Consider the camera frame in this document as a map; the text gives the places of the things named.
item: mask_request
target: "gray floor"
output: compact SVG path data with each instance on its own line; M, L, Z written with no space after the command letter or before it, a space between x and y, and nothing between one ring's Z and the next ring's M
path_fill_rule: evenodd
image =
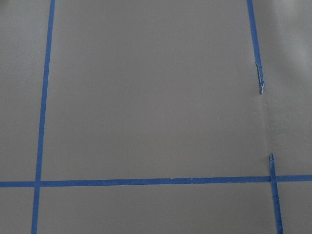
M0 1L0 181L34 181L49 0ZM310 1L57 0L42 180L312 174ZM286 234L312 182L279 183ZM30 233L33 188L0 188ZM276 233L269 183L41 188L38 234Z

